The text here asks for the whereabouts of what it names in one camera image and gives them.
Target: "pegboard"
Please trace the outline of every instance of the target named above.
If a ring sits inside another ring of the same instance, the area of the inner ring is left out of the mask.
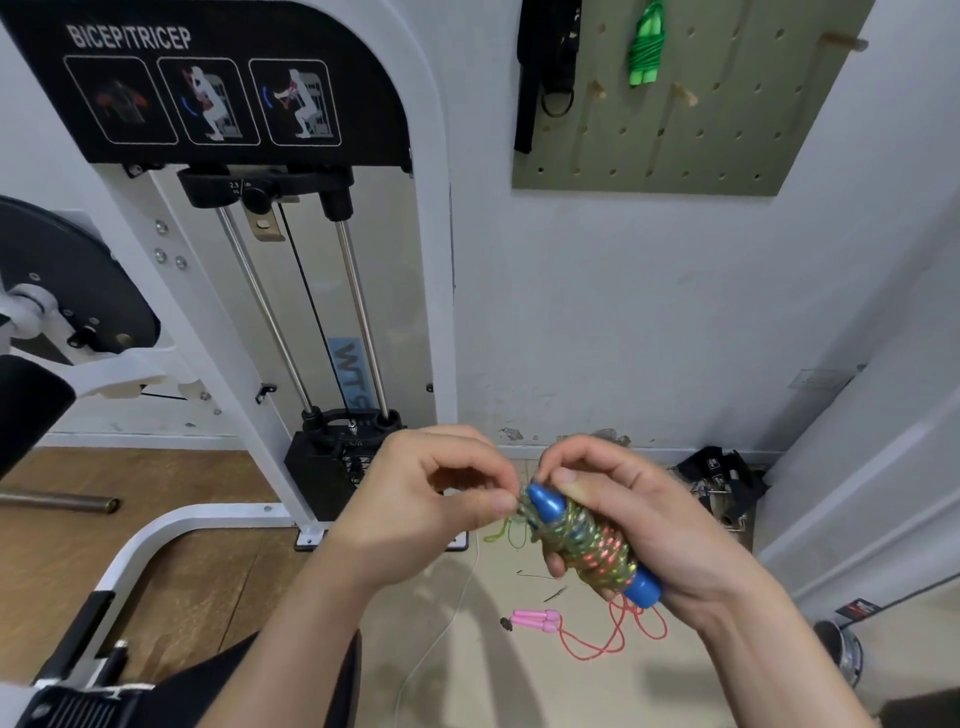
[[[514,187],[776,196],[851,50],[824,34],[856,38],[874,0],[665,0],[660,76],[631,88],[647,4],[584,0],[573,106],[538,109]]]

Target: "hand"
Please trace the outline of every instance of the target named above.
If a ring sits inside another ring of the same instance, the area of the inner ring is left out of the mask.
[[[619,445],[575,435],[543,454],[535,479],[618,523],[662,581],[663,603],[694,629],[742,598],[782,591],[682,483]],[[544,559],[552,575],[565,573],[558,554]]]
[[[464,490],[443,496],[447,488]],[[516,510],[513,464],[468,425],[401,430],[384,442],[318,554],[371,592],[420,573],[462,531]]]

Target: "black weight plate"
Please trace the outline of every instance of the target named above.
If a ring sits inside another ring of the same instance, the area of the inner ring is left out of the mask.
[[[42,207],[0,196],[0,280],[46,288],[73,328],[95,331],[95,352],[149,348],[160,323],[106,245]],[[63,361],[45,337],[13,339],[18,349]]]

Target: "forearm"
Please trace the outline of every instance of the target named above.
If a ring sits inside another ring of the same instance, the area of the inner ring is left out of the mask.
[[[740,728],[873,728],[813,630],[771,579],[701,637]]]
[[[321,547],[307,562],[200,724],[321,725],[371,595]]]

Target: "black strap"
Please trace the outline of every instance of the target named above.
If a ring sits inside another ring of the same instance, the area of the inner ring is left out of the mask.
[[[577,53],[580,50],[582,0],[523,0],[516,34],[516,59],[520,62],[520,91],[516,104],[514,149],[533,149],[537,98],[562,93],[573,97]]]

